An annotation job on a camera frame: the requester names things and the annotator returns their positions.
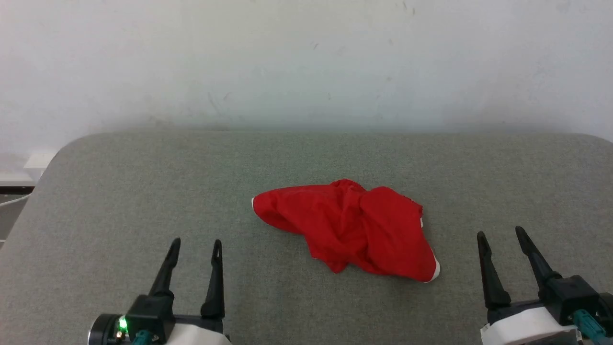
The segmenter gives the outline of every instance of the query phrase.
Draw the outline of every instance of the crumpled fabric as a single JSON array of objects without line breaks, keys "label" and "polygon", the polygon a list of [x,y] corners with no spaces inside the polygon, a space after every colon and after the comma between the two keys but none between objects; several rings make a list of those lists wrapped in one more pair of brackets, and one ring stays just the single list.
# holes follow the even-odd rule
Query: crumpled fabric
[{"label": "crumpled fabric", "polygon": [[274,189],[252,200],[267,224],[303,235],[311,256],[334,272],[347,264],[373,274],[436,278],[440,264],[422,231],[424,209],[391,188],[351,180]]}]

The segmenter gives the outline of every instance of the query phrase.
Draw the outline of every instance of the green led light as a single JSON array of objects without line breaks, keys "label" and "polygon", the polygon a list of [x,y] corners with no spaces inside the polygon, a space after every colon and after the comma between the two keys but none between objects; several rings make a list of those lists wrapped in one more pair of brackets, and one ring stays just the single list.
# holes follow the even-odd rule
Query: green led light
[{"label": "green led light", "polygon": [[119,319],[119,328],[121,328],[122,330],[128,329],[128,322],[123,317]]}]

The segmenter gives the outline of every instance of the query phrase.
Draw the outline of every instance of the wall stain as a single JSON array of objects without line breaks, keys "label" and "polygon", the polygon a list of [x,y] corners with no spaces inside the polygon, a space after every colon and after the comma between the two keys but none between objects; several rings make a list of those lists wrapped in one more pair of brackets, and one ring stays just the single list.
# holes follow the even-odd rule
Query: wall stain
[{"label": "wall stain", "polygon": [[342,46],[337,50],[336,54],[338,56],[343,56],[346,52],[347,52],[347,47]]},{"label": "wall stain", "polygon": [[219,116],[225,116],[226,112],[222,111],[219,106],[217,105],[217,102],[215,102],[215,100],[213,99],[213,95],[211,95],[211,93],[208,93],[208,102],[211,103],[211,105],[213,106],[213,108],[215,109],[215,111],[217,112],[217,115]]},{"label": "wall stain", "polygon": [[558,3],[555,8],[558,10],[558,12],[562,13],[562,14],[566,14],[568,13],[568,10],[571,7],[571,0],[563,0],[560,1],[560,3]]}]

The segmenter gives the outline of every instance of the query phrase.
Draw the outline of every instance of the white trim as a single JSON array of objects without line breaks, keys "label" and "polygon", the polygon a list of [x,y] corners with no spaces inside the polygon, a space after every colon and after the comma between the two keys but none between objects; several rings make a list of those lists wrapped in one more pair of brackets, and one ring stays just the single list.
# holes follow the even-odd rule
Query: white trim
[{"label": "white trim", "polygon": [[436,268],[434,269],[434,274],[432,275],[432,279],[430,279],[429,281],[424,282],[424,283],[429,283],[429,282],[433,281],[441,273],[441,264],[438,262],[436,257],[434,257],[434,261],[436,262]]}]

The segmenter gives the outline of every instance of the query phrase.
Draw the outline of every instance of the cable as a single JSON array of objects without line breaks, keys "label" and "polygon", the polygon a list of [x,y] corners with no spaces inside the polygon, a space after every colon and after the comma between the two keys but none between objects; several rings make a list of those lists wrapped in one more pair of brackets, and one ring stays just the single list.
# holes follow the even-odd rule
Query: cable
[{"label": "cable", "polygon": [[573,322],[581,333],[592,340],[594,345],[611,345],[607,332],[585,309],[579,309],[573,313]]},{"label": "cable", "polygon": [[30,195],[32,195],[32,194],[27,194],[27,195],[22,196],[21,198],[17,198],[17,199],[11,200],[11,201],[7,201],[7,202],[5,202],[5,203],[1,203],[1,204],[0,204],[0,207],[3,207],[3,206],[8,206],[8,205],[10,205],[10,204],[14,204],[14,203],[18,203],[18,202],[20,202],[21,200],[25,200],[25,199],[27,199],[27,198],[28,198]]},{"label": "cable", "polygon": [[142,330],[136,333],[136,338],[132,342],[132,345],[151,345],[153,336],[149,331]]}]

